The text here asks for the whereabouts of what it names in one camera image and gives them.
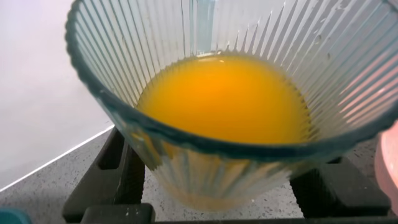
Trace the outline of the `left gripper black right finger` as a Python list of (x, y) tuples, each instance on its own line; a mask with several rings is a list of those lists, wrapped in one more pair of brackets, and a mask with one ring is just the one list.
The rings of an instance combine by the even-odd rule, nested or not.
[(345, 158), (322, 164), (290, 185), (305, 218), (376, 217), (391, 209), (389, 197)]

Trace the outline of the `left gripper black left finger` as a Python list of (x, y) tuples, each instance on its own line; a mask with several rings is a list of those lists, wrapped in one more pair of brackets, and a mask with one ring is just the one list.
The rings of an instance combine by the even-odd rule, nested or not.
[(153, 223), (155, 211), (142, 203), (145, 165), (113, 128), (62, 209), (67, 223)]

